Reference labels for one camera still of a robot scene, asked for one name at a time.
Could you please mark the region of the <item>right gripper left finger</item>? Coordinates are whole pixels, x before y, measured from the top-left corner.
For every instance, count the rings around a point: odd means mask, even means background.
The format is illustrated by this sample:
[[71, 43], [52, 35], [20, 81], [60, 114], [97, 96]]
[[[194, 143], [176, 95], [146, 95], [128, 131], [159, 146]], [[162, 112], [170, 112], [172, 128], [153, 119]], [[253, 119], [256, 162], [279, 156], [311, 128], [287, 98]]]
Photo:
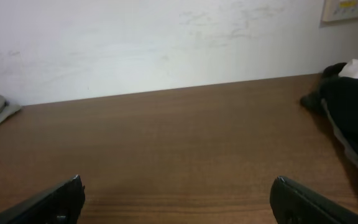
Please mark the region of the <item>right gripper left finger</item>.
[[85, 203], [79, 175], [0, 213], [0, 224], [76, 224]]

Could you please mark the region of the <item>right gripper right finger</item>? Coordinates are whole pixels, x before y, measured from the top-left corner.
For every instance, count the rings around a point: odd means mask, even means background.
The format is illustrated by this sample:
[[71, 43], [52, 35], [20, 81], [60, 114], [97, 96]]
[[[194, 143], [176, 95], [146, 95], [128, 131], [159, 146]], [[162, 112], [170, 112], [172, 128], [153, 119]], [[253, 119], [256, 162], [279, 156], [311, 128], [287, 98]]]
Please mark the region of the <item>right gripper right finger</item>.
[[270, 206], [278, 224], [358, 224], [358, 214], [285, 176], [274, 180]]

